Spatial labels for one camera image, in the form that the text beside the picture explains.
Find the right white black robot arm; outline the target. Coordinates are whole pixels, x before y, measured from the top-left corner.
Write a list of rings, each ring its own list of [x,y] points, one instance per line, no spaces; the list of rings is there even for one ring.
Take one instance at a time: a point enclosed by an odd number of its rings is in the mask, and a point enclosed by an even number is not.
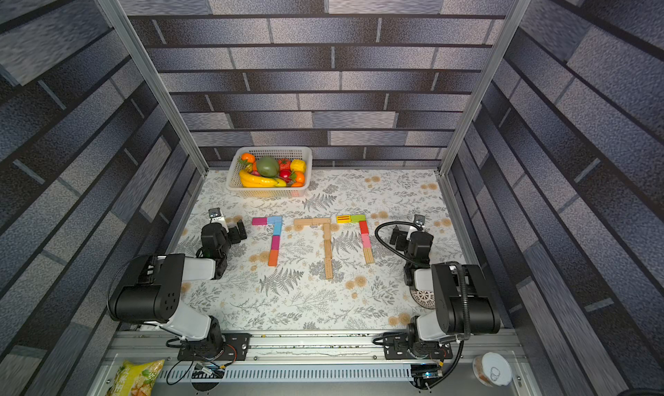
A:
[[[404,281],[413,296],[424,297],[431,311],[415,316],[403,332],[384,333],[373,344],[388,360],[450,360],[452,345],[473,335],[493,335],[501,329],[489,283],[477,265],[456,261],[433,263],[433,235],[424,217],[413,222],[389,221],[375,228],[375,240],[405,261]]]

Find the purple block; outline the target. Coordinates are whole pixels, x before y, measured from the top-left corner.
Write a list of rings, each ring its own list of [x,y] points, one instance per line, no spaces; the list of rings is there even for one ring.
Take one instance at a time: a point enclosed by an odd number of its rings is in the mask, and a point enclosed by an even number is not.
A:
[[[280,236],[279,235],[273,235],[271,238],[271,250],[278,252],[280,248]]]

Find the magenta block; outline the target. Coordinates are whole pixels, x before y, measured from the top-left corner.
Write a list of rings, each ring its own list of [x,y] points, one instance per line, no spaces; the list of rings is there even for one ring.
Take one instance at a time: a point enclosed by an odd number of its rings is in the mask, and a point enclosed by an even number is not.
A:
[[[255,217],[252,219],[253,226],[266,226],[268,224],[268,219],[266,217]]]

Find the natural wood block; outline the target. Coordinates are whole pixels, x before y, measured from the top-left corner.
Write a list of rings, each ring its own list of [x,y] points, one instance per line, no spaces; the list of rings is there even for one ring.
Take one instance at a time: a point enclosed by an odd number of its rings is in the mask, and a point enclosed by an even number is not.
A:
[[[313,226],[318,226],[318,225],[323,225],[323,224],[330,224],[331,220],[330,218],[315,218],[311,220],[311,224]]]
[[[300,227],[310,227],[313,224],[313,219],[295,219],[294,225]]]
[[[332,265],[332,259],[325,259],[324,260],[324,270],[325,270],[325,277],[327,279],[333,279],[334,278],[334,270],[333,270],[333,265]]]

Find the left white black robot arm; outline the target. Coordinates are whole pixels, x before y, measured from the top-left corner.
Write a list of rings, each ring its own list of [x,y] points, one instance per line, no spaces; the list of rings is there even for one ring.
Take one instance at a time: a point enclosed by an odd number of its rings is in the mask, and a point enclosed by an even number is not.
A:
[[[180,361],[244,361],[251,336],[222,331],[217,318],[181,300],[181,288],[185,282],[220,279],[228,267],[230,247],[246,239],[242,221],[226,228],[217,219],[202,228],[202,247],[195,257],[167,254],[132,259],[108,292],[112,319],[170,333],[176,340],[170,346],[178,350]]]

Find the orange block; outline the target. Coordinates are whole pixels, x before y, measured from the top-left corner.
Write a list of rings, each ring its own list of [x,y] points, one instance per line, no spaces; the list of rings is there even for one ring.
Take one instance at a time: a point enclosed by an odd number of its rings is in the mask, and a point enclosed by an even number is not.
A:
[[[278,249],[271,249],[268,258],[268,266],[276,267],[278,265]]]

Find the green block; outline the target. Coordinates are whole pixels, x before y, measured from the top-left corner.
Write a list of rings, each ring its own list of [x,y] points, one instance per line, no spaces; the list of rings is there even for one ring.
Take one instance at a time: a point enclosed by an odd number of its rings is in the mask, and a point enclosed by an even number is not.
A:
[[[350,216],[350,221],[352,223],[359,223],[361,221],[366,221],[366,216],[364,214],[353,214]]]

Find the wood block marked 71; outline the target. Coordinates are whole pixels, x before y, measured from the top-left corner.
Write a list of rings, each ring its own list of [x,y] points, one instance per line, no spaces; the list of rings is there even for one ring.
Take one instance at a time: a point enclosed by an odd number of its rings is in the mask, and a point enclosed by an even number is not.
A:
[[[323,242],[324,245],[324,257],[326,260],[332,260],[332,247],[331,247],[331,240],[325,240]]]

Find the pink block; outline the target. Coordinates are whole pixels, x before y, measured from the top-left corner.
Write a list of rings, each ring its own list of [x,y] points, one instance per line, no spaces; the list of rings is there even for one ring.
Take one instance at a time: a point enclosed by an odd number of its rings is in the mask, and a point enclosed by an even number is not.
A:
[[[363,233],[361,235],[361,241],[362,241],[364,249],[370,249],[371,248],[371,241],[370,241],[370,237],[369,237],[368,234]]]

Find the yellow block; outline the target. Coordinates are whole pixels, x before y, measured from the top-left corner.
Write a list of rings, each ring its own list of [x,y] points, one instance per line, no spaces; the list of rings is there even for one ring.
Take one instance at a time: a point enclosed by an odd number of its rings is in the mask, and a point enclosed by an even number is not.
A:
[[[339,215],[335,219],[337,224],[347,224],[352,222],[350,215]]]

